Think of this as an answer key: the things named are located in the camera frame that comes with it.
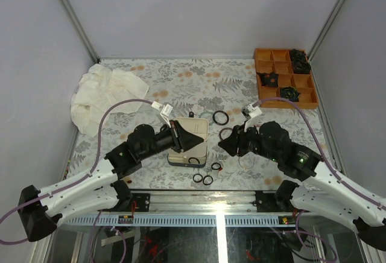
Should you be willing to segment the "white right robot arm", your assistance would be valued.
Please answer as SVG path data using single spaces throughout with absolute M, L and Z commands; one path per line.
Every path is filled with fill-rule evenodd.
M 316 213 L 347 227 L 367 245 L 385 250 L 385 199 L 332 169 L 322 155 L 293 142 L 278 123 L 266 122 L 260 128 L 237 125 L 219 146 L 232 156 L 253 153 L 277 163 L 289 177 L 275 193 L 279 210 Z

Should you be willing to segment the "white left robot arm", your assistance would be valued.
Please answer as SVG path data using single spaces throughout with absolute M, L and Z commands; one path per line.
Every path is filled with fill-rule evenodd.
M 207 135 L 178 120 L 163 125 L 159 132 L 141 124 L 90 170 L 45 188 L 24 188 L 18 214 L 27 241 L 39 241 L 64 222 L 89 212 L 128 210 L 133 199 L 124 178 L 139 170 L 143 160 L 166 150 L 184 153 L 206 141 Z

